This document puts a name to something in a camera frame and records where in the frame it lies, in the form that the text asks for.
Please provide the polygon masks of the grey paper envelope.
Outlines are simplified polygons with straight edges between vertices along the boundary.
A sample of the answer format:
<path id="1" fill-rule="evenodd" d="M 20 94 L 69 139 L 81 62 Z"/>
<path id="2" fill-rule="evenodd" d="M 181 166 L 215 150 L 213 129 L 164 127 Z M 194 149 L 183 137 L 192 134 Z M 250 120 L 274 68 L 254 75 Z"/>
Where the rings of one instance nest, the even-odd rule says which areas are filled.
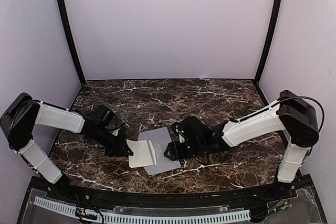
<path id="1" fill-rule="evenodd" d="M 164 156 L 168 143 L 172 141 L 167 127 L 140 132 L 138 141 L 140 140 L 151 141 L 152 156 L 155 158 L 156 165 L 144 168 L 149 175 L 157 175 L 181 168 L 179 161 L 171 161 Z"/>

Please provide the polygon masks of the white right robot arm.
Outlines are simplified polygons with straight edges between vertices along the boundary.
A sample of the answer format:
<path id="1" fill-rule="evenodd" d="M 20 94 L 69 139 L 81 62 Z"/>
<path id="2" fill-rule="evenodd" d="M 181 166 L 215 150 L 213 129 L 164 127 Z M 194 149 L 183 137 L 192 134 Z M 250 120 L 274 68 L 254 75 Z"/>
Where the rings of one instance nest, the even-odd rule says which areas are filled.
<path id="1" fill-rule="evenodd" d="M 273 132 L 284 131 L 290 136 L 284 157 L 277 170 L 276 182 L 268 188 L 273 200 L 288 191 L 298 169 L 310 155 L 320 138 L 325 119 L 317 119 L 310 102 L 316 99 L 298 96 L 289 90 L 280 92 L 279 98 L 269 105 L 239 119 L 230 119 L 213 129 L 195 116 L 172 124 L 177 141 L 168 143 L 164 156 L 172 161 L 229 151 L 238 145 Z"/>

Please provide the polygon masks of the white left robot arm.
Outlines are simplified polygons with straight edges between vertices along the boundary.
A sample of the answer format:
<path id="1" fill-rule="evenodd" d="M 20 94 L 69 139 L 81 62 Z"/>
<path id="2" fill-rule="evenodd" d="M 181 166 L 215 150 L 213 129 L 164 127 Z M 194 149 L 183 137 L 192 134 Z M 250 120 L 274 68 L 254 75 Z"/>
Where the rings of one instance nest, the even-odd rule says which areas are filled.
<path id="1" fill-rule="evenodd" d="M 108 128 L 115 118 L 115 113 L 105 105 L 85 115 L 34 99 L 22 92 L 1 115 L 1 130 L 9 148 L 19 154 L 45 181 L 54 185 L 53 191 L 61 200 L 69 201 L 74 197 L 74 189 L 67 184 L 67 175 L 44 150 L 42 137 L 35 137 L 34 134 L 67 131 L 102 145 L 106 156 L 132 156 L 124 124 Z"/>

